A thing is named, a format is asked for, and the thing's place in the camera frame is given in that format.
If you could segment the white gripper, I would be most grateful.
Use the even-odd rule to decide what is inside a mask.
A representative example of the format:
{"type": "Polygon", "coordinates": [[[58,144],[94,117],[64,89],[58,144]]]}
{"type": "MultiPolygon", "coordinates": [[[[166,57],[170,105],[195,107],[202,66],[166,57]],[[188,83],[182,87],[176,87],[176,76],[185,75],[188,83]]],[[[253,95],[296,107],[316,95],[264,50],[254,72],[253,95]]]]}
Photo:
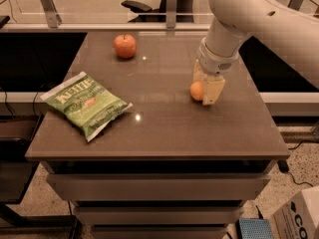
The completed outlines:
{"type": "Polygon", "coordinates": [[[209,50],[206,39],[201,40],[197,50],[198,61],[195,61],[193,66],[192,81],[203,83],[202,104],[204,106],[216,103],[225,84],[224,77],[218,75],[226,74],[238,57],[238,53],[230,57],[216,55],[209,50]]]}

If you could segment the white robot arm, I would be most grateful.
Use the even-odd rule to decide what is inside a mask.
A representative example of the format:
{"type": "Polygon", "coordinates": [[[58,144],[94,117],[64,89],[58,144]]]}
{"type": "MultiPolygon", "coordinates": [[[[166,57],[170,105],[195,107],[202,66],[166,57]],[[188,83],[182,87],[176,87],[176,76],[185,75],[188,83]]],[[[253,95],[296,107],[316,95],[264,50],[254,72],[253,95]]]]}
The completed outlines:
{"type": "Polygon", "coordinates": [[[312,85],[319,82],[319,20],[276,0],[209,0],[213,19],[201,40],[193,79],[203,83],[202,103],[218,100],[223,75],[253,36],[312,85]]]}

